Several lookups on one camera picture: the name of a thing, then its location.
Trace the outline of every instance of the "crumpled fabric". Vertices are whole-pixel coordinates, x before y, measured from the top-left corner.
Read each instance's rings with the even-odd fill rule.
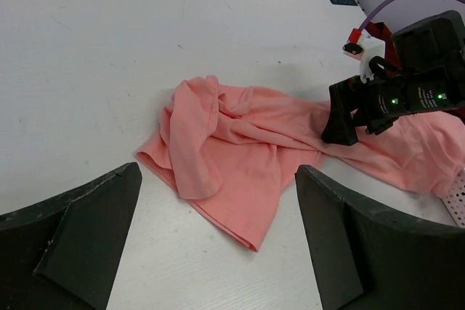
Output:
[[[137,158],[254,251],[301,164],[319,168],[332,155],[397,188],[440,197],[465,166],[465,128],[446,113],[401,117],[378,136],[360,128],[360,141],[347,147],[320,139],[328,102],[225,86],[215,76],[183,81],[171,100]]]

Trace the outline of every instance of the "white table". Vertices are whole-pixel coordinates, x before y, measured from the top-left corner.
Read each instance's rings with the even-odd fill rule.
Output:
[[[363,18],[329,0],[0,0],[0,213],[133,161],[184,79],[328,99],[358,72],[341,46]],[[321,309],[294,184],[253,253],[141,170],[109,309]],[[435,197],[336,159],[323,172],[453,224]]]

